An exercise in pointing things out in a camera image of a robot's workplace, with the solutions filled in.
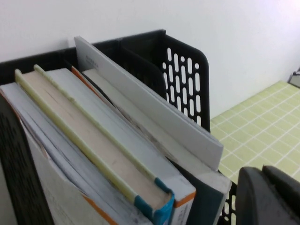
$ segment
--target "perforated plastic side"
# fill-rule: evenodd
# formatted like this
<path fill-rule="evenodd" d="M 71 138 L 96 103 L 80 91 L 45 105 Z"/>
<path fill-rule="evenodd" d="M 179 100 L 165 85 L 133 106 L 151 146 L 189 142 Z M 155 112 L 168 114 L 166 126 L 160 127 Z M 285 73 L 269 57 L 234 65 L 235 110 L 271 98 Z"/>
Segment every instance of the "perforated plastic side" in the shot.
<path fill-rule="evenodd" d="M 0 159 L 18 224 L 53 225 L 25 133 L 1 95 Z"/>

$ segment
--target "book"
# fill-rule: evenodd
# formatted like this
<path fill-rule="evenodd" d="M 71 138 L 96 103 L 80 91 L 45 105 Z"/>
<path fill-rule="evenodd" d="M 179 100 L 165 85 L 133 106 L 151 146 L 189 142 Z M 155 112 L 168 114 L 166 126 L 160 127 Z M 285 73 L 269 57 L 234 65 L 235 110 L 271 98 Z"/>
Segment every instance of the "book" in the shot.
<path fill-rule="evenodd" d="M 134 206 L 154 224 L 168 223 L 174 201 L 172 191 L 137 167 L 130 154 L 108 138 L 86 109 L 49 81 L 40 67 L 35 69 L 24 75 L 16 70 L 16 82 Z"/>
<path fill-rule="evenodd" d="M 106 107 L 109 103 L 102 100 L 100 93 L 95 95 L 95 92 L 69 70 L 47 71 L 45 76 L 60 86 L 70 97 L 76 99 L 82 108 L 88 109 L 90 115 L 105 129 L 105 132 L 110 133 L 111 136 L 122 137 L 117 141 L 126 149 L 125 151 L 135 157 L 134 161 L 138 162 L 140 167 L 149 170 L 157 182 L 161 180 L 174 192 L 175 204 L 172 214 L 175 217 L 172 217 L 172 221 L 176 221 L 176 224 L 185 224 L 196 194 L 195 187 L 156 149 L 153 143 L 145 139 L 126 119 L 122 118 L 118 109 L 113 106 Z"/>
<path fill-rule="evenodd" d="M 111 85 L 130 99 L 149 118 L 160 124 L 167 133 L 195 157 L 212 170 L 218 170 L 223 145 L 216 138 L 175 107 L 166 104 L 165 100 L 157 93 L 82 37 L 75 37 L 75 45 L 81 71 L 96 69 Z"/>
<path fill-rule="evenodd" d="M 230 180 L 194 157 L 164 131 L 161 124 L 144 114 L 95 69 L 84 71 L 83 74 L 85 76 L 82 76 L 82 79 L 85 79 L 87 85 L 91 85 L 89 81 L 92 81 L 95 91 L 101 89 L 128 121 L 172 160 L 179 171 L 196 187 L 196 197 L 187 224 L 216 224 L 231 187 Z"/>
<path fill-rule="evenodd" d="M 62 220 L 70 220 L 70 224 L 152 224 L 20 86 L 11 83 L 1 86 L 0 91 L 22 120 L 56 224 Z"/>

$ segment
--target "oval hole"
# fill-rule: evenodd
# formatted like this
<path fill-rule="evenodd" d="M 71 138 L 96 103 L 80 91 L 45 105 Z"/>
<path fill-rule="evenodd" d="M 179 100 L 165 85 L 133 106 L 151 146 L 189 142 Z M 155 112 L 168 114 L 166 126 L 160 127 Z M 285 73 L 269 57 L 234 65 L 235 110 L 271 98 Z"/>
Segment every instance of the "oval hole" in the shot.
<path fill-rule="evenodd" d="M 189 113 L 194 115 L 194 101 L 192 99 L 189 100 Z"/>
<path fill-rule="evenodd" d="M 179 81 L 179 76 L 175 77 L 175 81 L 176 81 L 176 91 L 177 93 L 180 93 L 180 81 Z"/>
<path fill-rule="evenodd" d="M 192 59 L 191 58 L 187 59 L 187 71 L 188 71 L 189 74 L 192 74 L 192 72 L 193 72 Z"/>
<path fill-rule="evenodd" d="M 224 208 L 225 208 L 225 213 L 229 214 L 229 204 L 227 202 L 225 202 Z"/>
<path fill-rule="evenodd" d="M 231 224 L 235 224 L 236 221 L 236 215 L 234 213 L 231 214 Z"/>
<path fill-rule="evenodd" d="M 201 117 L 197 116 L 197 124 L 201 126 Z"/>
<path fill-rule="evenodd" d="M 200 76 L 198 73 L 195 74 L 196 91 L 200 91 Z"/>
<path fill-rule="evenodd" d="M 200 102 L 199 95 L 196 96 L 196 108 L 197 108 L 197 112 L 201 112 L 201 102 Z"/>
<path fill-rule="evenodd" d="M 182 89 L 182 100 L 184 104 L 188 103 L 188 98 L 187 98 L 187 89 L 183 88 Z"/>
<path fill-rule="evenodd" d="M 181 80 L 186 83 L 186 68 L 184 66 L 181 66 Z"/>
<path fill-rule="evenodd" d="M 169 61 L 172 61 L 172 51 L 171 51 L 171 49 L 170 48 L 168 48 L 168 50 L 167 50 L 167 54 L 168 54 L 168 60 Z"/>
<path fill-rule="evenodd" d="M 186 116 L 188 116 L 188 109 L 187 109 L 187 108 L 184 108 L 184 109 L 183 109 L 183 113 L 184 113 Z"/>
<path fill-rule="evenodd" d="M 167 77 L 167 73 L 164 73 L 164 79 L 165 79 L 165 89 L 168 90 L 168 77 Z"/>
<path fill-rule="evenodd" d="M 177 97 L 177 108 L 181 111 L 181 98 L 179 96 Z"/>
<path fill-rule="evenodd" d="M 171 91 L 171 101 L 175 102 L 174 87 L 173 86 L 170 87 L 170 91 Z"/>
<path fill-rule="evenodd" d="M 173 68 L 169 65 L 169 81 L 173 82 Z"/>
<path fill-rule="evenodd" d="M 178 72 L 179 71 L 179 67 L 178 67 L 178 55 L 176 53 L 174 54 L 174 66 L 175 66 L 175 71 Z"/>
<path fill-rule="evenodd" d="M 231 208 L 235 210 L 235 195 L 232 196 Z"/>
<path fill-rule="evenodd" d="M 188 79 L 188 92 L 191 96 L 193 95 L 193 79 L 191 77 Z"/>

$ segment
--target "black object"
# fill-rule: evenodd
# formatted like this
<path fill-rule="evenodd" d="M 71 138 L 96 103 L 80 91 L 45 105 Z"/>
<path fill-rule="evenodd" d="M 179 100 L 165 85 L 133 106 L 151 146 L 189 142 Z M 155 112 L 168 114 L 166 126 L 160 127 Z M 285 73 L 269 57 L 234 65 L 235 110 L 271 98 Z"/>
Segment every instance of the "black object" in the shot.
<path fill-rule="evenodd" d="M 164 74 L 169 103 L 182 112 L 186 109 L 189 118 L 201 120 L 210 132 L 209 65 L 201 51 L 166 35 L 165 30 L 125 37 L 121 44 L 156 65 Z"/>
<path fill-rule="evenodd" d="M 299 225 L 300 183 L 273 166 L 240 169 L 237 225 Z"/>
<path fill-rule="evenodd" d="M 172 105 L 179 107 L 183 112 L 187 111 L 191 119 L 197 121 L 201 118 L 201 126 L 210 131 L 209 68 L 207 59 L 201 51 L 167 36 L 165 30 L 93 45 L 160 96 L 168 99 Z M 168 60 L 169 51 L 172 52 L 172 60 Z M 72 66 L 78 69 L 76 49 L 69 48 L 0 63 L 0 85 L 15 81 L 15 69 L 28 73 L 33 70 L 35 64 L 45 71 L 60 68 L 71 70 Z M 186 104 L 183 101 L 184 89 L 187 93 Z M 181 99 L 180 105 L 178 105 L 177 98 Z M 196 105 L 199 98 L 201 110 L 197 110 Z M 19 224 L 53 224 L 24 131 L 19 119 L 13 114 L 13 110 L 3 96 L 0 96 L 0 115 L 0 146 L 5 146 L 0 149 L 0 158 L 17 221 Z M 14 128 L 13 133 L 7 131 L 9 126 Z M 14 141 L 19 144 L 8 144 L 7 140 L 12 140 L 13 137 L 15 137 Z M 12 174 L 18 174 L 19 181 L 16 181 L 16 176 Z M 229 214 L 223 209 L 218 224 L 231 224 L 231 214 L 234 213 L 231 201 L 232 196 L 235 195 L 235 189 L 236 185 L 233 184 L 229 199 L 226 200 L 230 203 Z M 31 201 L 34 202 L 29 207 L 24 207 Z"/>

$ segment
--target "green tile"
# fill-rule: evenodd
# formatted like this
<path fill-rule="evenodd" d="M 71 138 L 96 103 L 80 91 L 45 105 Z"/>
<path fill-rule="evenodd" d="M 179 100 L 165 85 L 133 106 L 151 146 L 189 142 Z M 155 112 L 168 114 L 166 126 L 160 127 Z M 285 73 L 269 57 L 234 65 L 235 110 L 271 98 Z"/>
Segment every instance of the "green tile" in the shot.
<path fill-rule="evenodd" d="M 296 149 L 292 150 L 287 157 L 295 162 L 297 165 L 300 165 L 300 152 L 297 151 Z"/>
<path fill-rule="evenodd" d="M 226 134 L 231 134 L 237 129 L 239 129 L 237 126 L 233 125 L 232 123 L 225 121 L 217 126 L 219 129 L 223 130 Z"/>
<path fill-rule="evenodd" d="M 246 101 L 243 101 L 241 103 L 242 106 L 244 106 L 245 108 L 249 108 L 250 106 L 252 106 L 253 104 L 255 104 L 254 101 L 252 101 L 251 99 L 247 99 Z"/>
<path fill-rule="evenodd" d="M 250 140 L 250 138 L 252 137 L 251 135 L 247 134 L 246 132 L 242 131 L 242 130 L 238 130 L 235 133 L 233 133 L 231 135 L 231 137 L 233 137 L 235 140 L 241 142 L 241 143 L 245 143 L 246 141 Z"/>
<path fill-rule="evenodd" d="M 280 136 L 282 136 L 285 131 L 276 127 L 276 126 L 270 126 L 268 129 L 265 130 L 266 133 L 273 135 L 277 138 L 279 138 Z"/>
<path fill-rule="evenodd" d="M 260 133 L 259 135 L 256 136 L 256 138 L 262 141 L 263 143 L 265 143 L 266 145 L 270 145 L 276 141 L 276 137 L 269 135 L 266 132 Z"/>
<path fill-rule="evenodd" d="M 212 122 L 212 120 L 210 120 L 210 128 L 214 128 L 215 127 L 215 124 Z"/>
<path fill-rule="evenodd" d="M 239 181 L 239 174 L 234 174 L 234 175 L 232 175 L 231 177 L 230 177 L 230 180 L 233 182 L 233 183 L 235 183 L 235 184 L 237 184 L 238 183 L 238 181 Z"/>
<path fill-rule="evenodd" d="M 294 147 L 298 152 L 300 152 L 300 145 Z"/>
<path fill-rule="evenodd" d="M 263 91 L 259 92 L 258 95 L 262 98 L 267 98 L 270 96 L 270 93 L 266 90 L 263 90 Z"/>
<path fill-rule="evenodd" d="M 279 120 L 279 117 L 276 116 L 275 114 L 273 113 L 270 113 L 270 112 L 266 112 L 265 114 L 263 114 L 261 116 L 262 119 L 270 122 L 270 123 L 275 123 L 277 120 Z"/>
<path fill-rule="evenodd" d="M 221 162 L 233 172 L 238 171 L 241 167 L 245 165 L 245 163 L 242 160 L 240 160 L 233 154 L 227 156 L 226 158 L 223 158 Z"/>
<path fill-rule="evenodd" d="M 287 154 L 292 149 L 291 146 L 287 145 L 286 143 L 280 140 L 272 144 L 271 148 L 278 151 L 282 155 Z"/>
<path fill-rule="evenodd" d="M 262 130 L 260 128 L 258 128 L 257 126 L 249 123 L 246 126 L 244 126 L 242 128 L 243 131 L 245 131 L 247 134 L 251 135 L 251 136 L 255 136 L 258 133 L 260 133 Z"/>
<path fill-rule="evenodd" d="M 256 115 L 261 115 L 261 114 L 263 114 L 266 110 L 264 109 L 264 108 L 262 108 L 262 107 L 260 107 L 259 105 L 254 105 L 254 106 L 251 106 L 250 108 L 249 108 L 249 110 L 251 111 L 251 112 L 253 112 L 253 113 L 255 113 Z"/>
<path fill-rule="evenodd" d="M 297 180 L 298 182 L 300 182 L 300 171 L 298 171 L 294 177 L 293 177 L 295 180 Z"/>
<path fill-rule="evenodd" d="M 231 118 L 232 116 L 234 116 L 236 113 L 229 109 L 227 111 L 225 111 L 224 113 L 221 114 L 221 116 L 223 116 L 225 119 Z"/>
<path fill-rule="evenodd" d="M 222 158 L 226 157 L 229 154 L 230 154 L 230 151 L 228 149 L 224 148 L 223 153 L 222 153 Z"/>
<path fill-rule="evenodd" d="M 270 112 L 272 112 L 274 115 L 278 117 L 283 117 L 286 115 L 286 112 L 278 107 L 273 108 Z"/>
<path fill-rule="evenodd" d="M 299 109 L 295 109 L 291 112 L 291 115 L 297 117 L 298 119 L 300 119 L 300 110 Z"/>
<path fill-rule="evenodd" d="M 231 137 L 226 137 L 221 141 L 221 143 L 224 145 L 224 148 L 228 149 L 229 151 L 233 151 L 237 149 L 239 146 L 241 146 L 241 143 L 234 140 Z"/>
<path fill-rule="evenodd" d="M 232 175 L 232 171 L 230 171 L 226 166 L 224 166 L 222 163 L 219 165 L 219 171 L 222 172 L 222 174 L 226 177 L 230 177 Z"/>
<path fill-rule="evenodd" d="M 248 163 L 248 165 L 256 167 L 258 169 L 262 169 L 263 165 L 270 165 L 270 162 L 264 159 L 263 157 L 258 156 L 255 159 L 253 159 L 250 163 Z"/>
<path fill-rule="evenodd" d="M 291 124 L 297 124 L 297 123 L 299 123 L 299 118 L 297 118 L 297 117 L 294 117 L 293 115 L 291 115 L 291 114 L 287 114 L 284 118 L 282 118 L 282 119 L 284 119 L 285 121 L 287 121 L 287 122 L 289 122 L 289 123 L 291 123 Z"/>
<path fill-rule="evenodd" d="M 286 111 L 287 113 L 289 113 L 290 111 L 292 111 L 295 108 L 295 106 L 291 106 L 291 105 L 289 105 L 287 103 L 284 103 L 284 102 L 279 104 L 278 107 L 280 109 L 282 109 L 283 111 Z"/>
<path fill-rule="evenodd" d="M 213 136 L 215 136 L 217 139 L 221 140 L 222 138 L 226 137 L 227 134 L 219 129 L 218 127 L 213 127 L 210 129 L 210 132 Z"/>
<path fill-rule="evenodd" d="M 283 156 L 272 148 L 267 148 L 261 154 L 263 158 L 269 160 L 273 165 L 277 163 Z"/>
<path fill-rule="evenodd" d="M 290 130 L 293 125 L 288 123 L 285 120 L 279 120 L 274 124 L 276 127 L 283 129 L 285 132 L 287 132 L 288 130 Z"/>
<path fill-rule="evenodd" d="M 270 110 L 271 108 L 274 107 L 274 105 L 268 102 L 267 100 L 261 101 L 258 105 L 265 110 Z"/>
<path fill-rule="evenodd" d="M 293 105 L 295 107 L 299 106 L 300 105 L 300 99 L 297 99 L 297 98 L 294 98 L 294 97 L 291 97 L 289 98 L 288 100 L 285 101 L 287 104 L 289 105 Z"/>
<path fill-rule="evenodd" d="M 284 143 L 286 143 L 289 146 L 294 147 L 299 143 L 299 138 L 296 138 L 294 136 L 291 136 L 290 134 L 286 134 L 283 137 L 280 138 L 280 140 Z"/>
<path fill-rule="evenodd" d="M 283 94 L 282 92 L 278 92 L 278 93 L 274 94 L 273 97 L 276 97 L 276 98 L 278 98 L 278 99 L 280 99 L 282 101 L 285 101 L 285 100 L 287 100 L 289 98 L 288 95 Z"/>
<path fill-rule="evenodd" d="M 256 153 L 261 153 L 264 149 L 267 148 L 267 145 L 261 142 L 260 140 L 253 138 L 246 143 L 246 146 Z"/>
<path fill-rule="evenodd" d="M 299 88 L 296 88 L 295 86 L 289 84 L 288 87 L 284 88 L 280 92 L 287 95 L 294 95 L 299 92 Z"/>
<path fill-rule="evenodd" d="M 244 111 L 240 112 L 239 116 L 241 116 L 242 118 L 244 118 L 247 121 L 254 120 L 257 117 L 256 114 L 254 114 L 253 112 L 251 112 L 249 110 L 244 110 Z"/>
<path fill-rule="evenodd" d="M 247 120 L 245 120 L 244 118 L 242 118 L 241 116 L 238 116 L 238 115 L 230 118 L 228 121 L 231 122 L 232 124 L 236 125 L 238 128 L 240 128 L 248 123 Z"/>
<path fill-rule="evenodd" d="M 288 158 L 283 158 L 279 163 L 275 165 L 279 170 L 292 176 L 299 168 L 299 165 L 295 164 Z"/>
<path fill-rule="evenodd" d="M 215 118 L 210 120 L 213 124 L 218 125 L 225 121 L 225 118 L 223 116 L 216 116 Z"/>
<path fill-rule="evenodd" d="M 266 101 L 268 101 L 269 103 L 273 104 L 273 105 L 278 105 L 280 103 L 282 103 L 282 100 L 275 98 L 274 96 L 270 96 L 266 99 Z"/>
<path fill-rule="evenodd" d="M 257 118 L 254 121 L 252 121 L 252 124 L 259 127 L 261 130 L 264 130 L 270 126 L 270 123 L 266 120 L 263 120 L 262 118 Z"/>
<path fill-rule="evenodd" d="M 231 110 L 234 111 L 235 113 L 240 113 L 241 111 L 243 111 L 245 109 L 246 108 L 241 104 L 238 104 L 235 107 L 231 108 Z"/>
<path fill-rule="evenodd" d="M 300 129 L 297 127 L 294 127 L 289 131 L 289 134 L 293 135 L 294 137 L 299 137 L 300 138 Z"/>
<path fill-rule="evenodd" d="M 259 95 L 254 95 L 254 96 L 250 97 L 249 99 L 253 102 L 258 102 L 258 101 L 262 100 L 263 97 L 261 97 Z"/>
<path fill-rule="evenodd" d="M 243 160 L 245 163 L 249 162 L 251 159 L 253 159 L 256 156 L 256 153 L 245 145 L 240 146 L 234 152 L 234 154 L 237 157 L 239 157 L 241 160 Z"/>

